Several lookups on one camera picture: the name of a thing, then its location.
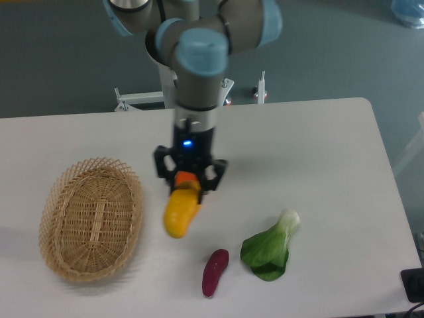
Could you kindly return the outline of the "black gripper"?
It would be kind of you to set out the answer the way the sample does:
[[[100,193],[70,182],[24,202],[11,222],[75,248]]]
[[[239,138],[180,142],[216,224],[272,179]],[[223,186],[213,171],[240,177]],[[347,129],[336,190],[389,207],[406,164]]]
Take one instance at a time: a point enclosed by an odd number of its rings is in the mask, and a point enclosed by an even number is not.
[[[153,152],[156,173],[160,179],[165,179],[170,188],[170,193],[175,190],[176,175],[183,171],[195,174],[201,189],[198,202],[203,201],[203,196],[209,191],[215,191],[226,172],[228,161],[212,159],[211,148],[215,128],[192,132],[174,125],[172,147],[157,146]],[[174,167],[169,169],[165,157],[169,156]]]

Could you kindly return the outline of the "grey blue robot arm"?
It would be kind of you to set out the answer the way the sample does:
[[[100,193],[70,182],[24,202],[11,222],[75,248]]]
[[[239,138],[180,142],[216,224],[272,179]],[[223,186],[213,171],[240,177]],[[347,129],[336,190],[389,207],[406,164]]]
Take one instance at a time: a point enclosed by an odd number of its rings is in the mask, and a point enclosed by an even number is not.
[[[198,198],[217,189],[227,161],[211,153],[229,56],[275,41],[283,19],[275,1],[221,1],[202,18],[197,1],[105,1],[121,35],[152,36],[154,59],[176,74],[172,146],[154,151],[157,174],[176,189],[179,172],[199,182]]]

